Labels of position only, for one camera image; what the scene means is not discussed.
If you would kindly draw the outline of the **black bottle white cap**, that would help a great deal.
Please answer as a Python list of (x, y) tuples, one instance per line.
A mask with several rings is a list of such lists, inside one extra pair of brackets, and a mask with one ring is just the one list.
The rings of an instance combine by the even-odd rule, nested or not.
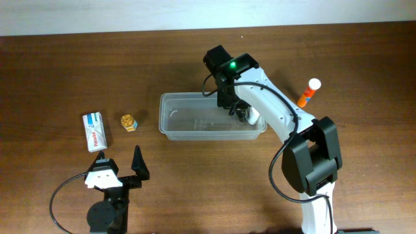
[(250, 111), (251, 108), (247, 107), (247, 108), (237, 108), (235, 111), (235, 114), (237, 115), (237, 118), (239, 119), (240, 122), (248, 122), (250, 119)]

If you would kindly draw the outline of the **white Panadol medicine box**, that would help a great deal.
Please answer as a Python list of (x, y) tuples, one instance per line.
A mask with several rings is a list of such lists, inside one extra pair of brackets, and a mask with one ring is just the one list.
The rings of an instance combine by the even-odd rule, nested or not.
[(88, 151), (93, 153), (107, 149), (107, 139), (100, 112), (93, 112), (83, 116), (84, 129)]

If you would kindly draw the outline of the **white plastic bottle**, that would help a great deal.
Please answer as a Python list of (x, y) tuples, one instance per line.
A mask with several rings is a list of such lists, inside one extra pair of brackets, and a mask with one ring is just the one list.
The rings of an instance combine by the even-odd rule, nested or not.
[(248, 123), (250, 125), (256, 124), (259, 117), (260, 114), (253, 107), (248, 108)]

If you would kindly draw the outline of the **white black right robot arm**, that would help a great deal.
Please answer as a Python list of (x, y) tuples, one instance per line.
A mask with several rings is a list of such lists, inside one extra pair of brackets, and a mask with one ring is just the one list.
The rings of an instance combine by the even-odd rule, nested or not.
[(218, 45), (203, 63), (215, 80), (218, 107), (251, 125), (264, 118), (282, 141), (268, 178), (282, 198), (302, 206), (302, 232), (336, 233), (332, 196), (343, 162), (335, 123), (297, 107), (247, 53), (232, 57)]

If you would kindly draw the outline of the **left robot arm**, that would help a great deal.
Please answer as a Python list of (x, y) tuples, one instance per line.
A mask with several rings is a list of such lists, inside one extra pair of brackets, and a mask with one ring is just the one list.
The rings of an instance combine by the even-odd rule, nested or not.
[(138, 145), (135, 146), (131, 169), (133, 175), (118, 177), (118, 166), (100, 151), (87, 170), (84, 183), (103, 193), (103, 200), (93, 204), (87, 212), (91, 233), (127, 233), (129, 191), (142, 187), (150, 172)]

